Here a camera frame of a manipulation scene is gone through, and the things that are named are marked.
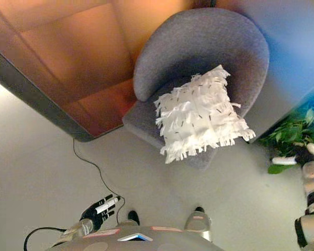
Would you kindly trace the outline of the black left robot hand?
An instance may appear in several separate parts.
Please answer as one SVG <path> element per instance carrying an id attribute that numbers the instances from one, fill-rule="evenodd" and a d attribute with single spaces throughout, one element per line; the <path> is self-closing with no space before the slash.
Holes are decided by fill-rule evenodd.
<path id="1" fill-rule="evenodd" d="M 121 196 L 114 197 L 113 195 L 108 195 L 87 208 L 82 213 L 80 220 L 91 220 L 93 223 L 93 230 L 98 231 L 101 225 L 115 213 L 115 205 L 120 200 Z"/>

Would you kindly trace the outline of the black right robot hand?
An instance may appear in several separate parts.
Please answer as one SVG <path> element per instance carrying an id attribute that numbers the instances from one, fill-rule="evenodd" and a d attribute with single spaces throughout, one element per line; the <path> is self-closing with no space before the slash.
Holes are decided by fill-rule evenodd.
<path id="1" fill-rule="evenodd" d="M 274 157 L 272 163 L 276 165 L 296 165 L 303 166 L 307 162 L 314 161 L 314 143 L 308 143 L 306 146 L 298 146 L 296 155 L 291 157 Z"/>

